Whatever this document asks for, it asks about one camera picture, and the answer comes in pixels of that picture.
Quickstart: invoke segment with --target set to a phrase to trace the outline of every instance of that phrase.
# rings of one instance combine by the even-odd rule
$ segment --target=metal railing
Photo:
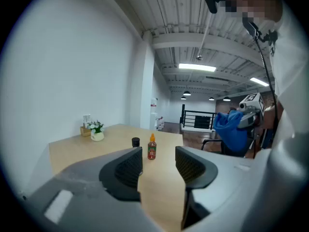
[[[181,119],[183,127],[194,127],[212,130],[217,113],[185,110]]]

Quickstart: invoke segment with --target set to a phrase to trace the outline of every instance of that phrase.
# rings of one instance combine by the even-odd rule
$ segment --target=brick wall
[[[231,101],[223,101],[223,100],[217,100],[216,101],[216,113],[221,112],[221,113],[228,113],[230,110],[230,107],[239,107],[239,103],[246,97],[247,95],[243,96],[238,96],[238,97],[232,97],[230,98]],[[271,104],[273,103],[272,95],[271,92],[264,92],[261,93],[261,96],[263,98],[265,107],[270,107]]]

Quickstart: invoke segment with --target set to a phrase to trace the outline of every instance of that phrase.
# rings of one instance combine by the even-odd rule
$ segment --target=white column
[[[130,125],[149,129],[150,103],[155,63],[155,52],[151,46],[152,36],[145,32],[139,43],[133,66],[130,94]]]

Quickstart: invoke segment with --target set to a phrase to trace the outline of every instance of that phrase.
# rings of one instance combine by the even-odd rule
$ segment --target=white shirt
[[[275,94],[284,108],[274,140],[278,142],[294,132],[309,131],[309,43],[302,26],[284,2],[275,30],[278,39],[270,62]]]

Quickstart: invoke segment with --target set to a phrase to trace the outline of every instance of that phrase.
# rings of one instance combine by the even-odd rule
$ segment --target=sauce bottle
[[[152,133],[150,137],[150,142],[148,144],[148,159],[154,160],[156,154],[156,142],[155,135]]]

